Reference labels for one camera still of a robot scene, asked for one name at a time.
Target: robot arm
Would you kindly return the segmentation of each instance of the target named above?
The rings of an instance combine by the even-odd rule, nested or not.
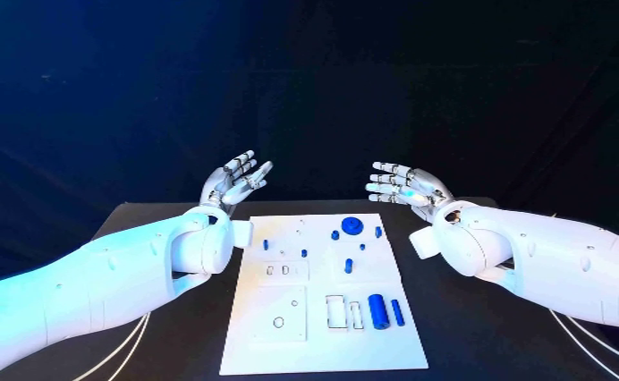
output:
[[[409,235],[419,258],[440,253],[461,275],[574,318],[619,326],[616,234],[561,218],[479,207],[454,200],[422,170],[373,167],[391,174],[370,176],[366,190],[379,192],[370,200],[408,204],[431,223]],[[509,258],[513,268],[503,265]]]
[[[272,168],[266,162],[242,176],[252,156],[248,151],[215,170],[184,215],[103,236],[0,282],[0,369],[67,337],[124,325],[223,271],[252,230],[229,213]]]

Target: robotic hand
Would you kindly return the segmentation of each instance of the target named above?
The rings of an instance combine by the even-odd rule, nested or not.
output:
[[[213,171],[184,215],[105,235],[0,281],[0,369],[67,337],[135,320],[223,271],[252,231],[251,222],[229,215],[272,168],[266,162],[242,175],[252,156],[248,151]]]
[[[555,217],[456,200],[425,171],[373,163],[370,200],[408,204],[431,226],[409,235],[421,259],[438,253],[466,276],[565,315],[619,326],[617,235]],[[513,258],[513,267],[503,262]]]

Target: black table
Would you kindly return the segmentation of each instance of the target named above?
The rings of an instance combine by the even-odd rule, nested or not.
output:
[[[490,199],[468,200],[493,206]],[[122,204],[95,238],[177,216],[193,205]],[[406,236],[425,224],[408,207],[365,200],[246,202],[238,206],[233,218],[376,212],[393,248],[430,369],[357,372],[355,379],[611,379],[572,344],[545,308],[520,300],[494,284],[463,277],[440,256],[418,259]],[[225,271],[151,313],[138,348],[116,380],[239,379],[217,375],[239,261],[241,251],[235,250]],[[134,325],[135,322],[51,345],[5,368],[0,380],[72,379],[124,341]],[[86,379],[111,376],[128,348]],[[282,381],[334,381],[342,374],[266,375],[251,379],[274,377]]]

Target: blue circular piece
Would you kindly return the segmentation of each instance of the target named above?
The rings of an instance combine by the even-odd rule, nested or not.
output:
[[[346,217],[342,220],[342,230],[349,235],[359,235],[363,232],[363,224],[356,217]]]

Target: white board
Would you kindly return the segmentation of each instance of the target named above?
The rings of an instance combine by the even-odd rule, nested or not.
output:
[[[356,217],[363,232],[342,232]],[[378,214],[252,217],[220,375],[427,368],[393,253]],[[382,236],[375,237],[375,227]],[[331,240],[331,231],[339,240]],[[268,240],[268,249],[262,241]],[[346,274],[346,259],[353,260]],[[380,294],[391,326],[376,330],[367,297]],[[346,328],[327,326],[327,296],[343,296]],[[330,298],[340,312],[340,299]],[[405,325],[398,326],[396,299]],[[363,328],[353,328],[359,310]]]

